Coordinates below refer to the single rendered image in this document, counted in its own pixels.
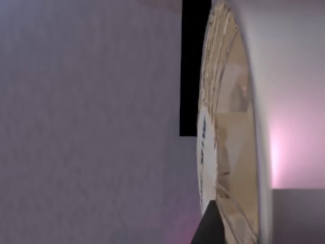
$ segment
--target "gray surface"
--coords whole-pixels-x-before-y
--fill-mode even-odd
[[[2,1],[0,243],[188,243],[180,29],[135,0]]]

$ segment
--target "white label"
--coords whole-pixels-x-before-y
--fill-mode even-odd
[[[214,124],[206,107],[200,108],[197,137],[197,164],[201,212],[216,198],[217,150]]]

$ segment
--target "black object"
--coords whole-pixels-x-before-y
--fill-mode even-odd
[[[224,225],[216,201],[210,201],[191,244],[225,244]]]
[[[197,135],[201,59],[211,0],[183,0],[180,136]]]

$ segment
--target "purple gray background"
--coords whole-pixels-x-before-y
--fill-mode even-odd
[[[180,39],[141,1],[1,1],[0,243],[189,243]]]

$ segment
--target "shiny metal surface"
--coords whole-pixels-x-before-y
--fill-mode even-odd
[[[281,228],[273,226],[274,190],[325,188],[325,2],[227,3],[241,27],[253,84],[259,240],[272,243],[274,228]],[[322,218],[313,216],[306,235]]]

